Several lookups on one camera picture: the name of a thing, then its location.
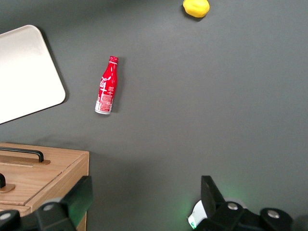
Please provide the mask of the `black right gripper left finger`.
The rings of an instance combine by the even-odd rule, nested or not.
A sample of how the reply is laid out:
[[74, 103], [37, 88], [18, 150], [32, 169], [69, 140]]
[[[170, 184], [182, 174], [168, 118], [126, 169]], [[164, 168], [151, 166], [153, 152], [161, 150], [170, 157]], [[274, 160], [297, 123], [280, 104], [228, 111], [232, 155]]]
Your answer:
[[38, 230], [75, 231], [92, 203], [92, 177], [83, 176], [62, 199], [36, 210]]

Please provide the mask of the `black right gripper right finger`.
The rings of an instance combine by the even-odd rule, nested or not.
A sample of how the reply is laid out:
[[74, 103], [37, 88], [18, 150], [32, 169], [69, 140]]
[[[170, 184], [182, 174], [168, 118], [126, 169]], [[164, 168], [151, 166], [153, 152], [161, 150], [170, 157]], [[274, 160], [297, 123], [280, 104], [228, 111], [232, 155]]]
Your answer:
[[234, 231], [244, 208], [237, 202], [225, 201], [211, 176], [201, 178], [201, 201], [207, 218], [201, 222], [202, 231]]

